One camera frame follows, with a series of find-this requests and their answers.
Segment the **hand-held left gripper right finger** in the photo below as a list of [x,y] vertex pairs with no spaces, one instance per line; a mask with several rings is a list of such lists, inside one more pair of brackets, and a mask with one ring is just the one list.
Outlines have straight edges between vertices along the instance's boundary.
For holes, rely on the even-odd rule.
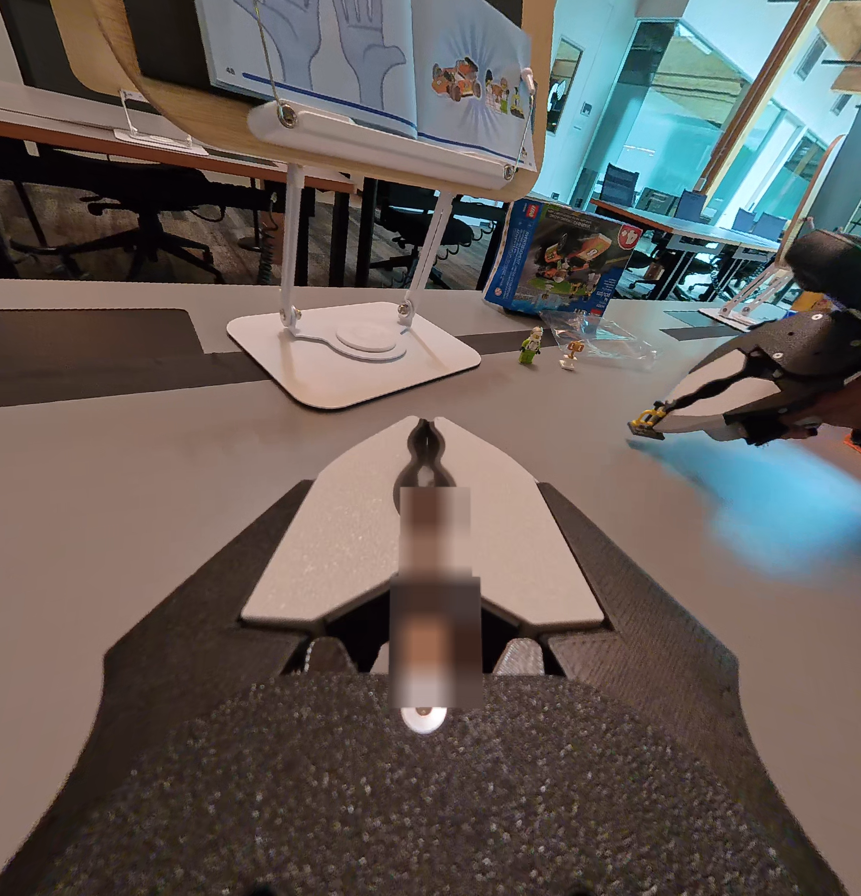
[[443,467],[469,489],[469,554],[482,597],[540,631],[601,625],[602,608],[534,476],[452,421],[434,424]]

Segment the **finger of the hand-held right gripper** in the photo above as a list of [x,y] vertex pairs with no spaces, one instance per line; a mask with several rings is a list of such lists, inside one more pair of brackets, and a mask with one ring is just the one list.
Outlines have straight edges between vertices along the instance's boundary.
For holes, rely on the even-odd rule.
[[828,381],[685,378],[676,386],[676,433],[704,432],[718,442],[777,438],[785,429],[783,414],[810,407],[829,391]]
[[755,414],[786,411],[792,397],[782,389],[784,370],[761,349],[728,350],[705,360],[670,392],[670,414]]

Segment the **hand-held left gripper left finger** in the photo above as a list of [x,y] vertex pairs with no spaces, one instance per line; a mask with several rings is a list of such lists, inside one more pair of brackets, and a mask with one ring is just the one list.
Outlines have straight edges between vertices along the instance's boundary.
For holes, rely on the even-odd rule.
[[394,483],[412,459],[405,418],[317,476],[242,611],[246,623],[308,628],[387,585],[399,561]]

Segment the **small yellow lego piece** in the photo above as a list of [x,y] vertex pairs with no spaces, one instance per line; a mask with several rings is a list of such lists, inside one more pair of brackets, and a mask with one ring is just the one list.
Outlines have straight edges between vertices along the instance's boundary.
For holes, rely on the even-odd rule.
[[657,401],[653,408],[647,409],[635,420],[630,420],[627,426],[631,434],[635,436],[663,441],[666,436],[657,427],[671,413],[672,409],[674,409],[672,402]]

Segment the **lego instruction booklet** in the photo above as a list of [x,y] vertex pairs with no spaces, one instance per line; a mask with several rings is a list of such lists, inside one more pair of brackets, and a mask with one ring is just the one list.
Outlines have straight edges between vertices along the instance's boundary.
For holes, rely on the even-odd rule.
[[529,35],[484,1],[203,1],[211,84],[535,170]]

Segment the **blue lego set box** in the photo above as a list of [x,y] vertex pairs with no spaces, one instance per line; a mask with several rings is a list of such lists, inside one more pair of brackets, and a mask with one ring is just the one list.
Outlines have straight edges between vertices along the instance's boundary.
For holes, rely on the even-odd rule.
[[509,207],[483,298],[506,311],[604,316],[643,231],[560,203]]

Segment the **person's right hand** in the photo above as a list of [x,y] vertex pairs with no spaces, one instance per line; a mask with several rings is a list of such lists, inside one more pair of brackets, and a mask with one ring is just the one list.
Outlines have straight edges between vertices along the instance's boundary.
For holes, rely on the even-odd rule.
[[861,375],[839,391],[821,395],[809,410],[822,424],[847,428],[861,442]]

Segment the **white display stand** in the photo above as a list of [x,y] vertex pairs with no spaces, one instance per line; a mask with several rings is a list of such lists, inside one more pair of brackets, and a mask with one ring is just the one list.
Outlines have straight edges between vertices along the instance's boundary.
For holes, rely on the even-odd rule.
[[700,308],[698,313],[733,330],[748,332],[765,322],[756,317],[756,309],[777,297],[785,287],[792,285],[793,280],[794,273],[790,268],[772,263],[735,297],[718,307]]

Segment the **clear plastic bag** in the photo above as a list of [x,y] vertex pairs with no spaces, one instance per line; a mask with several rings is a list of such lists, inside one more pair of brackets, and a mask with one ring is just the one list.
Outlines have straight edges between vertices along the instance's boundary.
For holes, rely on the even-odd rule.
[[583,343],[581,360],[590,364],[648,372],[657,360],[656,349],[615,322],[583,314],[578,318]]

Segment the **long wooden office desk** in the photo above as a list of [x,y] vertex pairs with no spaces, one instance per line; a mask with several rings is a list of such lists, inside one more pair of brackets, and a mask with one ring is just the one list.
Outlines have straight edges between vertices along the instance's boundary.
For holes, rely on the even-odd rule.
[[591,200],[591,205],[605,217],[638,226],[643,231],[650,230],[657,237],[656,243],[662,248],[662,254],[665,256],[660,261],[664,272],[654,282],[648,294],[648,298],[652,300],[670,298],[675,287],[690,270],[690,265],[697,255],[719,257],[731,252],[728,273],[732,273],[743,261],[770,263],[780,251],[779,243],[750,233],[712,227],[682,218],[665,217],[647,210],[608,203],[596,198]]

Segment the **black office chair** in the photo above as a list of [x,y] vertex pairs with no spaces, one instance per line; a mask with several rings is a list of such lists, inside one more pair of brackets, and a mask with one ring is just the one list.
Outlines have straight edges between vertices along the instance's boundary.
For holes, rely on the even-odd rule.
[[[438,195],[428,188],[393,184],[367,178],[361,193],[361,214],[357,240],[355,284],[365,287],[371,269],[391,272],[397,267],[406,270],[411,281],[420,251],[436,210]],[[455,196],[454,204],[437,250],[437,258],[468,249],[489,238],[481,263],[476,288],[481,289],[492,273],[504,232],[504,219],[509,203],[480,201],[463,195]],[[375,262],[371,251],[375,230],[380,227],[392,235],[392,241],[406,254]]]
[[89,160],[78,155],[44,147],[36,166],[28,173],[36,174],[33,182],[45,175],[56,185],[83,188],[88,191],[84,202],[88,210],[100,216],[106,210],[127,210],[137,217],[133,230],[114,233],[105,238],[57,246],[26,245],[11,239],[10,247],[19,252],[56,256],[73,276],[81,271],[74,258],[78,254],[123,248],[133,252],[126,280],[135,280],[145,261],[157,261],[160,251],[211,274],[223,284],[222,273],[212,263],[208,245],[167,233],[160,215],[165,211],[196,210],[201,206],[245,207],[247,200],[237,185],[212,182],[200,170],[162,164],[115,163]]

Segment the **small white desk stand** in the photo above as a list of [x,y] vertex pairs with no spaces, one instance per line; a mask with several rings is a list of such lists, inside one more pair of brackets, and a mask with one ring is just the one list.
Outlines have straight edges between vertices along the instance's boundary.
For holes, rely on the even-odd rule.
[[129,102],[145,103],[145,97],[142,94],[120,89],[119,99],[126,124],[114,129],[113,134],[117,140],[134,146],[177,152],[200,158],[208,155],[206,148],[195,142],[190,134],[182,132],[162,117],[130,110]]

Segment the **small wooden desk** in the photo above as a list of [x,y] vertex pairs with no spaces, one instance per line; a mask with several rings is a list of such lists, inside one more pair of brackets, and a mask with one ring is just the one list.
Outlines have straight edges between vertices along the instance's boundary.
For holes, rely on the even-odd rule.
[[124,143],[113,134],[115,128],[124,126],[123,120],[124,115],[118,106],[0,82],[0,136],[275,183],[284,183],[287,179],[288,165],[284,162],[261,155],[221,150],[194,138],[195,142],[206,148],[206,157]]

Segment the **wooden pillar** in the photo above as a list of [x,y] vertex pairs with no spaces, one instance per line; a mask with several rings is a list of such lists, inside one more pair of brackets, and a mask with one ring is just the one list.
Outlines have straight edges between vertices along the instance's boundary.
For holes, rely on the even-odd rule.
[[329,116],[294,100],[291,128],[241,98],[170,84],[141,73],[123,2],[51,2],[70,67],[86,87],[141,93],[182,133],[207,146],[403,185],[511,202],[527,195],[539,173],[445,149]]

